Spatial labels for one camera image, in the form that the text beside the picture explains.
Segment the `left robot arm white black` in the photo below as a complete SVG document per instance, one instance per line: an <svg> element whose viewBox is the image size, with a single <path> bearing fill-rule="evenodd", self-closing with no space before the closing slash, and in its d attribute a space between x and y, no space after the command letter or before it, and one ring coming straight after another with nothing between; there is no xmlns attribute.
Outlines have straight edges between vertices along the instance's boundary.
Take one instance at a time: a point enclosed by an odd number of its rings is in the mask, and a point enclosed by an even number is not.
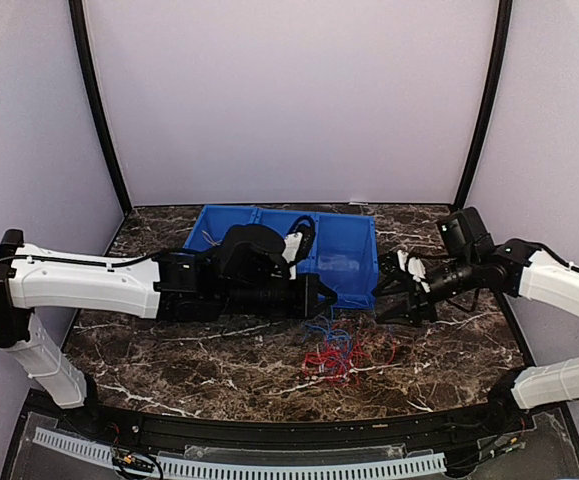
<svg viewBox="0 0 579 480"><path fill-rule="evenodd" d="M236 225L204 251L170 248L113 258L49 251L20 230L0 243L0 349L9 352L89 436L110 427L94 381L49 337L36 310L109 311L163 322L222 315L312 319L338 300L316 273L301 273L314 237L281 236L261 225Z"/></svg>

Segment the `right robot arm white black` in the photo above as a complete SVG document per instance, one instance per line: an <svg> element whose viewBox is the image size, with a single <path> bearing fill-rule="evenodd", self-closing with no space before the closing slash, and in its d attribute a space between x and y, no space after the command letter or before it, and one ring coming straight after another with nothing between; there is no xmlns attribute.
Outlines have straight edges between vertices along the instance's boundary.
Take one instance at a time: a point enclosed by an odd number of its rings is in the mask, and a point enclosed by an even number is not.
<svg viewBox="0 0 579 480"><path fill-rule="evenodd" d="M433 268L425 262L404 251L381 257L385 277L373 294L401 299L378 315L379 323L418 327L434 322L437 303L482 290L541 302L579 317L579 266L544 244L512 239ZM509 371L489 395L495 399L480 410L479 424L486 432L499 434L516 420L518 410L579 400L579 357Z"/></svg>

